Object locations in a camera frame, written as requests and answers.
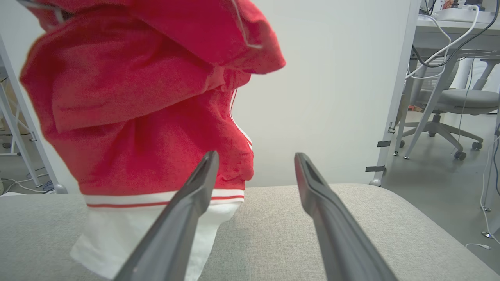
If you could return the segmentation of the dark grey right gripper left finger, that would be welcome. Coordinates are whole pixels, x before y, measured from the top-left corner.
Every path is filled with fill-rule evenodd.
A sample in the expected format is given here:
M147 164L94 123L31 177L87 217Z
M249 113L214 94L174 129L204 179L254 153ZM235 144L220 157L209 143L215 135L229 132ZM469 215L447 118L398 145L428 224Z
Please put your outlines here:
M198 219L211 202L219 156L207 152L114 281L184 281Z

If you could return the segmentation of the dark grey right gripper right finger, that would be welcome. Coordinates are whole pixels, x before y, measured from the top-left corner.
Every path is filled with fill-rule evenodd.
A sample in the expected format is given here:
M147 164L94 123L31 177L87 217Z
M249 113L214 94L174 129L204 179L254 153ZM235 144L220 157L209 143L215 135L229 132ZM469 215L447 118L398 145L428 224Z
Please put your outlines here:
M314 221L327 281L398 281L305 153L294 156L302 208Z

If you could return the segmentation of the red white Bulls jersey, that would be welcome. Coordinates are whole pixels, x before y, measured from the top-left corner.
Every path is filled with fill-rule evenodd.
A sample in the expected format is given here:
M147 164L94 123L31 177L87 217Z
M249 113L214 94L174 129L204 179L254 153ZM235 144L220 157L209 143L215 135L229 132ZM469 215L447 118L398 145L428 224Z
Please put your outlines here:
M237 90L286 65L251 0L17 0L45 34L20 74L88 221L70 256L113 279L208 151L218 153L184 281L244 201L254 153Z

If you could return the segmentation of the white partition panel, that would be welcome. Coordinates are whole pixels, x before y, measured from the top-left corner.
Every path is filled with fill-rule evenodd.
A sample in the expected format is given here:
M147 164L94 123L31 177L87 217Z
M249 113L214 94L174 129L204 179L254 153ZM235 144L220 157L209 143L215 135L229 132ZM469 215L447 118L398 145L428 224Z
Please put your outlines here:
M365 167L375 147L394 87L407 68L401 54L409 20L421 0L251 0L275 32L286 65L252 75L237 90L235 123L249 136L254 187L296 185L293 156L308 154L329 183L368 183ZM45 34L39 20L17 0L0 0L0 37L20 91L27 95L36 132L56 178L69 193L79 185L44 138L20 74L33 44Z

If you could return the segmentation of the grey office chair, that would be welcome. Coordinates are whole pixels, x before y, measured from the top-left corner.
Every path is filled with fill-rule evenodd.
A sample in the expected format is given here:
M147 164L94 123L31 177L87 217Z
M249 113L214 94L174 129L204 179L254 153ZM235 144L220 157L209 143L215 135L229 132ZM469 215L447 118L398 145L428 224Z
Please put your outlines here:
M433 92L431 90L422 89L423 80L416 80L412 85L406 86L405 93L402 96L402 115L399 122L398 136L396 138L398 144L395 146L393 155L398 155L400 149L405 146L405 141L402 138L413 135L414 140L417 140L420 134L425 132L431 137L441 135L451 143L457 149L454 155L454 158L457 160L464 160L466 158L466 152L464 152L464 147L454 135L474 139L475 142L472 144L473 150L479 151L482 149L484 142L483 138L441 122L441 114L444 113L479 115L499 109L500 93L498 91L483 90L483 87L488 81L488 77L494 67L500 64L500 59L481 59L481 61L486 63L486 68L474 86L468 89L444 89L441 91L441 95L436 105L432 107L431 110L431 113L434 114L433 119L429 121L428 118L425 117L423 119L423 129L421 131L417 130L420 124L419 122L406 121L408 107L411 105L426 110Z

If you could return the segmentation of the white metal stand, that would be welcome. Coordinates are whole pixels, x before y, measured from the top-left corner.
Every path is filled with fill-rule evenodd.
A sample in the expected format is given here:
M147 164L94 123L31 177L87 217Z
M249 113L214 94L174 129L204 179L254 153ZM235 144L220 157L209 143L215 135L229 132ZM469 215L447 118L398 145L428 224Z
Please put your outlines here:
M11 136L11 146L9 153L0 153L0 156L18 156L23 159L23 163L27 168L30 177L22 181L13 181L12 185L22 186L22 183L32 181L36 186L36 190L30 189L33 192L40 193L40 188L43 184L40 182L40 175L36 173L36 169L33 166L32 159L29 152L27 151L26 144L23 140L23 134L20 132L19 127L24 127L26 130L29 128L20 120L20 105L17 100L13 100L7 94L8 91L13 91L10 84L9 78L0 78L0 117L7 124L9 132L7 135Z

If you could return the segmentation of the white desk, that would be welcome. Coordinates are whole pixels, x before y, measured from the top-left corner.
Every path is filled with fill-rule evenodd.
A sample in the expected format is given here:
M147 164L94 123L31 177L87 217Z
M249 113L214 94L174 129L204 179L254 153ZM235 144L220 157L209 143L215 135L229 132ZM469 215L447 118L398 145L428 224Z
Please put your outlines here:
M451 59L450 62L444 65L443 74L439 76L434 89L431 90L433 93L431 94L429 105L424 110L423 117L419 121L418 131L423 129L423 119L425 117L429 121L432 121L434 116L431 113L432 107L436 105L441 91L449 89L448 81L451 79L452 72L460 58L500 59L500 17L492 26L486 23L473 25L469 22L453 21L439 21L439 25L443 27L443 30L450 36L451 40L456 41L456 43L450 47L447 54L447 57ZM419 76L411 78L407 85L413 85L416 80L423 80L423 75L427 70L427 67L423 67L418 72ZM407 145L405 159L409 159L417 140L414 140L413 136L411 143Z

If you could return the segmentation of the white flat box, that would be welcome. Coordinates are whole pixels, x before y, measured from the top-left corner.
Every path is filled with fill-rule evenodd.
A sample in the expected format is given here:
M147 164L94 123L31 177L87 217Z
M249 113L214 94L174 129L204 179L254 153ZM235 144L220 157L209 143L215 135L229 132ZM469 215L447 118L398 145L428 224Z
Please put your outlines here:
M469 22L476 20L477 23L491 23L494 17L494 12L479 11L477 12L470 7L466 8L448 8L436 12L432 16L436 21L453 21L453 22Z

